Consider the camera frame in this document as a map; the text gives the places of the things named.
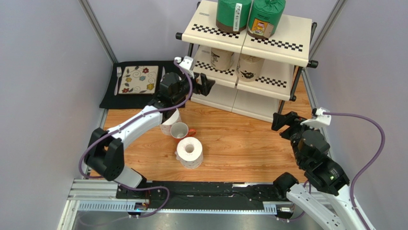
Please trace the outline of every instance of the white mug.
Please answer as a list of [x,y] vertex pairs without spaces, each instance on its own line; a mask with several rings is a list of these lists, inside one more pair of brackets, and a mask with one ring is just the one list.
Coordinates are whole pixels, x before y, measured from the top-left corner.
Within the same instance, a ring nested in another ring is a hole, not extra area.
[[181,122],[181,116],[179,110],[176,109],[173,115],[171,115],[171,117],[167,121],[160,125],[161,132],[165,135],[171,136],[170,129],[174,124],[178,122]]
[[183,122],[178,122],[171,126],[170,134],[176,143],[179,143],[184,138],[194,137],[197,130],[193,128],[188,128],[188,126]]

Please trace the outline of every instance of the fork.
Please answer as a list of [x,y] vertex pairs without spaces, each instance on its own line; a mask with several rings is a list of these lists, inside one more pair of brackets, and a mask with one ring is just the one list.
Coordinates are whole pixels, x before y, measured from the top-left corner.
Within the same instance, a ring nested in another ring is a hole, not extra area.
[[116,96],[118,94],[118,84],[119,84],[119,78],[122,76],[122,68],[116,67],[116,76],[118,77],[118,80],[116,80],[116,86],[115,86],[115,93],[114,95]]

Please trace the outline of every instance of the mug with orange handle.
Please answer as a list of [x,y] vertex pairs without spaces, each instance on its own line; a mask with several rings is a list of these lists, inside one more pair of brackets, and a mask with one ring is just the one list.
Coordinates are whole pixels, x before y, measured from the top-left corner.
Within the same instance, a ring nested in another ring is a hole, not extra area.
[[196,133],[197,130],[193,128],[188,129],[188,126],[183,122],[175,123],[173,126],[171,126],[170,129],[170,134],[174,138],[176,143],[179,143],[184,138],[194,137]]

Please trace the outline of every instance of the metal floor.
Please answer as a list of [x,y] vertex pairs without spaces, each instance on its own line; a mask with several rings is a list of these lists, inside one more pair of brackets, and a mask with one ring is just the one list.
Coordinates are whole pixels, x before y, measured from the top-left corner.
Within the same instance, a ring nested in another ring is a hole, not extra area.
[[[294,217],[301,210],[295,210]],[[122,212],[78,212],[87,224],[101,224],[126,216]],[[275,216],[250,214],[157,213],[148,218],[124,219],[101,227],[87,227],[78,221],[73,230],[322,230],[308,215],[299,221],[284,223]]]

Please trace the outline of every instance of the white wall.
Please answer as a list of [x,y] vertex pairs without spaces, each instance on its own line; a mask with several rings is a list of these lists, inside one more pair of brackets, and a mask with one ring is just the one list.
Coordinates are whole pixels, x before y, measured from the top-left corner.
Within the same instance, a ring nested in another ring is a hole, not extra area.
[[[407,229],[408,4],[348,1],[317,51],[309,74],[319,106],[357,113],[385,130],[382,155],[356,185],[356,197],[376,229]],[[356,118],[332,119],[333,158],[352,178],[375,154],[377,129]]]
[[0,1],[0,229],[54,230],[112,64],[77,0]]
[[[188,44],[175,35],[186,29],[198,0],[89,2],[119,62],[173,60],[187,54]],[[288,0],[284,13],[317,22],[316,38],[336,2]]]

